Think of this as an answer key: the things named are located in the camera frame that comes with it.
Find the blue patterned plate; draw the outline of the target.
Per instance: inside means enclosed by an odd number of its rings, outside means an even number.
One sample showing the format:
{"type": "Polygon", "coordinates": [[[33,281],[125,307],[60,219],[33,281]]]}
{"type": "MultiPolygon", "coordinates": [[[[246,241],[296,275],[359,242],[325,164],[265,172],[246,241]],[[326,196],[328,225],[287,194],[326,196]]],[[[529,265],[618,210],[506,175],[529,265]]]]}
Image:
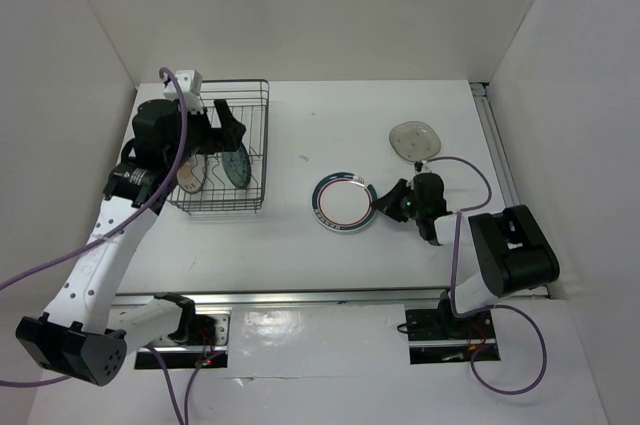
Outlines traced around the blue patterned plate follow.
{"type": "Polygon", "coordinates": [[[236,152],[223,152],[222,165],[227,178],[235,188],[248,187],[251,180],[251,163],[243,144],[236,152]]]}

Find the teal red rimmed plate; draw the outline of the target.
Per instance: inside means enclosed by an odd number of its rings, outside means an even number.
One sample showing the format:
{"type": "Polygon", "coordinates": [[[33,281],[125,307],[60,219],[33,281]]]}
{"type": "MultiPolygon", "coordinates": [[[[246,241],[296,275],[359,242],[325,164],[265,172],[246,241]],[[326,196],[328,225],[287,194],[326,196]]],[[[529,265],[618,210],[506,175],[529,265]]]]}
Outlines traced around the teal red rimmed plate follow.
{"type": "Polygon", "coordinates": [[[378,199],[375,187],[351,172],[333,172],[314,186],[310,205],[316,221],[340,234],[366,229],[374,220],[372,208],[378,199]]]}

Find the orange sunburst plate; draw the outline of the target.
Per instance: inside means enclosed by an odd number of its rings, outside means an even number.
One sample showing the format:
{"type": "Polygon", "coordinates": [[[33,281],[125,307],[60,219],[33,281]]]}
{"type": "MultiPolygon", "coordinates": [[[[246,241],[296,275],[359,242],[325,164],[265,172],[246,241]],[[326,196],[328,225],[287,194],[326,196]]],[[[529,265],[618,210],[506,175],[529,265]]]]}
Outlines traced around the orange sunburst plate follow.
{"type": "Polygon", "coordinates": [[[178,186],[188,194],[199,193],[207,178],[208,160],[205,155],[193,155],[177,172],[178,186]]]}

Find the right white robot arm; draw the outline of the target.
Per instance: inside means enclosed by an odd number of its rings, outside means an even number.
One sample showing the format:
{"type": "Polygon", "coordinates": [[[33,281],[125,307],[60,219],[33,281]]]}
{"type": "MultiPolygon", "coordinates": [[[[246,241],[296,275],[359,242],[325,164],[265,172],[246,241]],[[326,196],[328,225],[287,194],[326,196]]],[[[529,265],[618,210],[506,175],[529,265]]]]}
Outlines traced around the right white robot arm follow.
{"type": "Polygon", "coordinates": [[[450,288],[442,299],[447,306],[438,310],[436,324],[444,335],[457,337],[469,328],[471,316],[496,306],[501,298],[556,281],[560,265],[527,206],[466,216],[448,209],[444,191],[439,175],[422,172],[410,181],[399,180],[371,208],[396,222],[415,222],[420,237],[431,245],[453,246],[450,288]],[[464,225],[469,227],[479,271],[459,283],[464,225]]]}

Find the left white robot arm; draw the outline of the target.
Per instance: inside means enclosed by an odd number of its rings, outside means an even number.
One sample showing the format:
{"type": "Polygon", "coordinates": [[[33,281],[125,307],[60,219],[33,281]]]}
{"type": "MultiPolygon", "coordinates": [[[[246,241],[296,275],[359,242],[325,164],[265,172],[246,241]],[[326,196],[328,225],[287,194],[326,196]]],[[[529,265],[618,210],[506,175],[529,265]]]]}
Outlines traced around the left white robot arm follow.
{"type": "Polygon", "coordinates": [[[235,152],[245,126],[224,99],[183,115],[174,100],[139,105],[133,136],[109,174],[89,250],[80,254],[63,287],[37,318],[24,317],[16,338],[44,369],[96,386],[109,384],[126,356],[161,336],[176,344],[196,335],[193,300],[164,292],[111,319],[116,292],[138,245],[177,185],[176,171],[194,155],[235,152]]]}

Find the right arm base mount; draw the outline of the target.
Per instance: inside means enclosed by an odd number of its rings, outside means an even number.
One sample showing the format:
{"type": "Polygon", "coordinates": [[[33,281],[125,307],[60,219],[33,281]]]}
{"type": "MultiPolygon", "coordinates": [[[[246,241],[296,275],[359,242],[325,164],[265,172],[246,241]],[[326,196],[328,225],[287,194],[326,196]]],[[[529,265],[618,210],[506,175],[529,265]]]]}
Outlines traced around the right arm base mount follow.
{"type": "Polygon", "coordinates": [[[449,300],[436,308],[406,309],[396,330],[407,337],[411,365],[499,361],[500,352],[491,313],[458,319],[449,300]]]}

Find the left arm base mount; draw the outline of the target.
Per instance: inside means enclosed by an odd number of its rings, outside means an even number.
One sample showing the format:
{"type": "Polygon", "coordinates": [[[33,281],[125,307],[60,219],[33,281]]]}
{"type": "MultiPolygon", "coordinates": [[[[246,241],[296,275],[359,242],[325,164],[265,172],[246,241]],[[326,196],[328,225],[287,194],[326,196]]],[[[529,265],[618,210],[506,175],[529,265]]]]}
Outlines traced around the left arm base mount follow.
{"type": "Polygon", "coordinates": [[[198,308],[185,342],[161,336],[151,343],[169,370],[223,369],[228,366],[231,312],[198,308]]]}

